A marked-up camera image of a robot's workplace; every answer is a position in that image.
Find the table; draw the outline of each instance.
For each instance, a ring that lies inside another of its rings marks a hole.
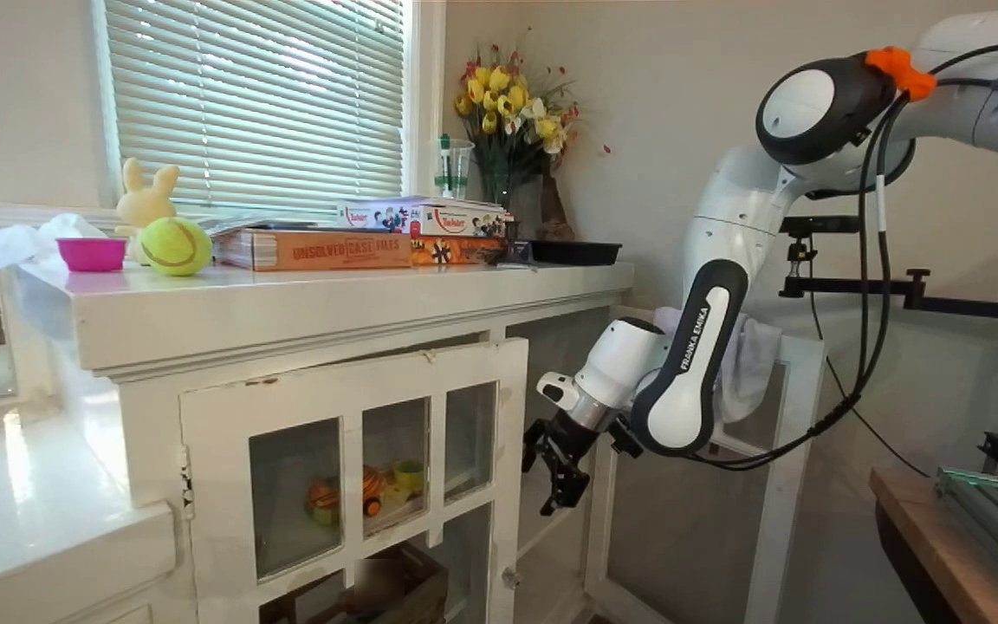
[[[925,619],[998,624],[998,541],[935,483],[873,472],[880,543]]]

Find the cabinet door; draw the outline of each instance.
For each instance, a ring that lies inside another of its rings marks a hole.
[[[456,562],[451,610],[514,619],[503,571],[515,557],[522,393],[522,340],[188,393],[196,616],[253,619],[313,581],[353,586],[372,555],[423,541]],[[442,543],[463,519],[486,528],[478,557]]]

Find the cabinet door frame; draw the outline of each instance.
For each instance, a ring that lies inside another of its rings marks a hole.
[[[495,384],[490,483],[446,498],[446,393]],[[425,411],[425,511],[362,539],[360,472],[362,411],[431,400]],[[362,580],[362,557],[425,534],[442,541],[442,524],[490,506],[486,619],[514,619],[515,519],[520,519],[520,426],[525,402],[525,340],[433,347],[346,364],[300,369],[234,384],[208,384],[179,396],[179,435],[190,480],[190,570],[196,619],[255,616],[260,604],[327,574],[342,586]],[[282,574],[255,574],[250,440],[274,430],[331,422],[341,445],[341,543]]]

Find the pink container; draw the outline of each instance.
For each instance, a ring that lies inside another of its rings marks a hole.
[[[54,245],[74,275],[118,275],[126,260],[126,239],[54,239]]]

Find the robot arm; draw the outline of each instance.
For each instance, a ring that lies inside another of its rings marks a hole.
[[[617,319],[580,376],[545,376],[554,420],[525,430],[522,467],[550,467],[550,506],[576,506],[582,454],[602,430],[621,450],[693,457],[716,422],[716,369],[748,280],[797,199],[867,194],[902,178],[918,136],[998,151],[998,15],[935,26],[910,69],[903,51],[807,61],[763,97],[759,143],[724,155],[682,239],[682,314],[664,340]]]

